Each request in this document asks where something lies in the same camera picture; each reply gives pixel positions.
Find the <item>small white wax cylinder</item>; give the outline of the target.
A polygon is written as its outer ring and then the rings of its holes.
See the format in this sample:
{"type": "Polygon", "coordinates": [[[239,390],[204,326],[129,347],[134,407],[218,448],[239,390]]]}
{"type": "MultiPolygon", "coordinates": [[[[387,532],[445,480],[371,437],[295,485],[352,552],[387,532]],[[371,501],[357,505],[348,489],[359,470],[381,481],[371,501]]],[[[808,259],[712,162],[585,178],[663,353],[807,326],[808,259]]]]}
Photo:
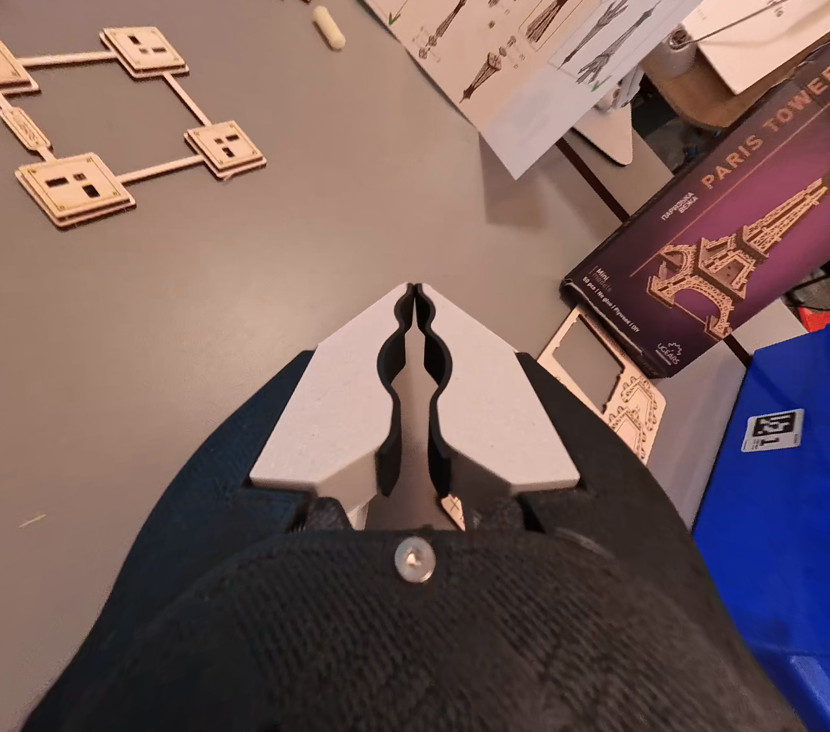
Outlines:
{"type": "Polygon", "coordinates": [[[330,49],[341,51],[345,48],[345,35],[326,7],[319,5],[313,9],[313,21],[330,49]]]}

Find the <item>laser-cut wooden parts sheet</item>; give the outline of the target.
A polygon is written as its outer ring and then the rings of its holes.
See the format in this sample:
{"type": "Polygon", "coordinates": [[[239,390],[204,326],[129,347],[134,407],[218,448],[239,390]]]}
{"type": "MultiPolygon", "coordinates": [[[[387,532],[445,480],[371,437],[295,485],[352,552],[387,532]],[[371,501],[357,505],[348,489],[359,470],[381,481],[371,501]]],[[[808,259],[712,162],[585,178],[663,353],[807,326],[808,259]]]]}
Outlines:
{"type": "MultiPolygon", "coordinates": [[[[614,430],[642,463],[648,463],[665,411],[666,399],[654,387],[648,376],[641,372],[623,352],[622,347],[611,338],[610,334],[599,327],[594,318],[589,316],[583,308],[578,306],[574,308],[557,329],[537,361],[545,371],[549,372],[572,395],[575,395],[614,430]],[[574,378],[555,359],[556,349],[564,341],[566,334],[579,322],[593,334],[621,367],[610,397],[600,404],[596,404],[586,395],[574,378]]],[[[455,496],[438,498],[441,508],[454,526],[459,530],[466,530],[462,501],[455,496]]]]}

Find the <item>white roll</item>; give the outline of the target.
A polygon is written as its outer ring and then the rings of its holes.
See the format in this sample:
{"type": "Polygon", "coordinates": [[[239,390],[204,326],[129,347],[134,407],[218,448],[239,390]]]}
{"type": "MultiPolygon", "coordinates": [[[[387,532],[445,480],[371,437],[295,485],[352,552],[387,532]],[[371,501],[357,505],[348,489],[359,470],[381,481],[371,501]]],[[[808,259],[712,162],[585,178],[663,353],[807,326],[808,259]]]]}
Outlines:
{"type": "Polygon", "coordinates": [[[658,77],[673,79],[689,72],[696,53],[696,41],[679,24],[644,58],[642,68],[649,76],[656,73],[658,77]]]}

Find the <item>grey desk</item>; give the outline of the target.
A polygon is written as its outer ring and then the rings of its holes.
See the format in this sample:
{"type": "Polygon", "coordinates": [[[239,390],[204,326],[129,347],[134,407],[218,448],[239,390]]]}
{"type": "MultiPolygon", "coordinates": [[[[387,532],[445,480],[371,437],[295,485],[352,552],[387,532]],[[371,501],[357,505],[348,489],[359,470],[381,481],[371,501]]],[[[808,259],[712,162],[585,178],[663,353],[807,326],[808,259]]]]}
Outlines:
{"type": "Polygon", "coordinates": [[[184,90],[266,166],[140,181],[136,208],[61,231],[2,126],[2,730],[71,659],[153,504],[246,399],[404,281],[536,354],[561,277],[617,226],[558,148],[504,170],[359,0],[2,0],[21,57],[158,27],[184,90]]]}

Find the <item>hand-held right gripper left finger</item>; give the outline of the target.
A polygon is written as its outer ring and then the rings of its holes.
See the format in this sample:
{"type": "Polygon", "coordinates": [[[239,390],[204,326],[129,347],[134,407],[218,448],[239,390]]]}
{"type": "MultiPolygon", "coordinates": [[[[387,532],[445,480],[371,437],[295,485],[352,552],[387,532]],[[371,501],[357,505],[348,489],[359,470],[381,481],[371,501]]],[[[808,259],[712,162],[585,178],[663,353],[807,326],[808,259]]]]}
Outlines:
{"type": "Polygon", "coordinates": [[[332,498],[363,530],[400,474],[401,403],[414,285],[403,283],[321,341],[250,473],[255,487],[332,498]]]}

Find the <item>dark tower model kit box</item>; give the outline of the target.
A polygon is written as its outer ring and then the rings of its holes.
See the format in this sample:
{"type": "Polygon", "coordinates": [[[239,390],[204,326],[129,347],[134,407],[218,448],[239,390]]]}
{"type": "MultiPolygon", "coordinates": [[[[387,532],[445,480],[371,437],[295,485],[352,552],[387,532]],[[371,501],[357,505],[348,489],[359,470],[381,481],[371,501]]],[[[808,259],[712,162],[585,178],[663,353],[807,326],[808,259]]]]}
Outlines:
{"type": "Polygon", "coordinates": [[[640,370],[667,379],[828,255],[826,44],[571,270],[562,287],[640,370]]]}

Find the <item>white flat board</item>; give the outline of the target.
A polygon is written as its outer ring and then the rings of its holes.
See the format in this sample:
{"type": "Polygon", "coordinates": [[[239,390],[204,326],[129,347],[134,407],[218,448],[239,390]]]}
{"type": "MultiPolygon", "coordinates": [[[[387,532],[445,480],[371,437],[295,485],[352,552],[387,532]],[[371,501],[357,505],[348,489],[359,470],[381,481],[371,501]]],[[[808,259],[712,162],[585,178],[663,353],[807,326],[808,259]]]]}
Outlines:
{"type": "Polygon", "coordinates": [[[637,65],[573,125],[575,132],[619,166],[628,166],[633,160],[631,103],[643,75],[642,66],[637,65]]]}

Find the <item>blue plastic bin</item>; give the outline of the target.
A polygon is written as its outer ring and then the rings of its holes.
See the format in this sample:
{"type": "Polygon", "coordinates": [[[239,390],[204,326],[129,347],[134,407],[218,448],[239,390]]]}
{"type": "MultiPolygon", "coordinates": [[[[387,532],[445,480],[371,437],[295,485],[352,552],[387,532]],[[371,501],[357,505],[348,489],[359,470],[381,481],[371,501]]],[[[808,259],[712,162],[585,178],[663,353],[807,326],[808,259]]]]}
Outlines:
{"type": "Polygon", "coordinates": [[[757,350],[692,533],[808,730],[829,730],[829,332],[757,350]]]}

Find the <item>wooden four-pad base frame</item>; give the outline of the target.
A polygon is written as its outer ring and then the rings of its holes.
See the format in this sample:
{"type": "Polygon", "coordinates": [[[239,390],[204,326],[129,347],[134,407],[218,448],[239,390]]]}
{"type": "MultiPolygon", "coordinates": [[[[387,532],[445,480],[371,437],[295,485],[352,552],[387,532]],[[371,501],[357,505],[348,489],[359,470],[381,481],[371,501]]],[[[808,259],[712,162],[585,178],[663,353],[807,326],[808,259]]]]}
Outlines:
{"type": "Polygon", "coordinates": [[[129,187],[186,169],[205,167],[218,181],[262,169],[266,156],[235,121],[212,122],[179,83],[189,74],[184,57],[155,26],[106,28],[99,33],[102,48],[78,53],[19,57],[1,44],[2,123],[38,161],[21,165],[15,178],[51,223],[60,230],[106,219],[136,207],[129,187]],[[135,81],[163,81],[200,126],[183,138],[190,156],[118,175],[97,154],[60,158],[34,119],[9,101],[11,95],[34,95],[40,87],[32,71],[119,63],[135,81]]]}

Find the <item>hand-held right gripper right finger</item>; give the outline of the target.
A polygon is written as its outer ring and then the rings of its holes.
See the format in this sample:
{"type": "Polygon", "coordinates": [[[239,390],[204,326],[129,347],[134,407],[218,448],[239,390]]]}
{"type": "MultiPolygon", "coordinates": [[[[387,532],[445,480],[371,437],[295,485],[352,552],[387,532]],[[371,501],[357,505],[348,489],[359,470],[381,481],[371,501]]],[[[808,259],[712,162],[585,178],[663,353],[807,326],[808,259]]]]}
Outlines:
{"type": "Polygon", "coordinates": [[[430,398],[428,467],[440,498],[495,506],[576,487],[580,475],[520,354],[426,283],[415,291],[430,398]]]}

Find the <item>brown cardboard piece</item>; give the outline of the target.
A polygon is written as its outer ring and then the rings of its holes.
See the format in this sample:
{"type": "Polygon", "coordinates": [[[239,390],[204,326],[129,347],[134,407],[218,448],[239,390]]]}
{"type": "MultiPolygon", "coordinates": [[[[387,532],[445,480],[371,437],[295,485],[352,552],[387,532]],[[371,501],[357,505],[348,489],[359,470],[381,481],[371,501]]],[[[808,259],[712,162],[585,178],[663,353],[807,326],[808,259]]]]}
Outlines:
{"type": "Polygon", "coordinates": [[[681,74],[673,73],[675,66],[658,48],[644,58],[641,68],[684,122],[718,132],[732,127],[770,89],[790,77],[811,54],[827,46],[828,40],[828,34],[824,35],[741,93],[733,93],[700,52],[694,53],[689,68],[681,74]]]}

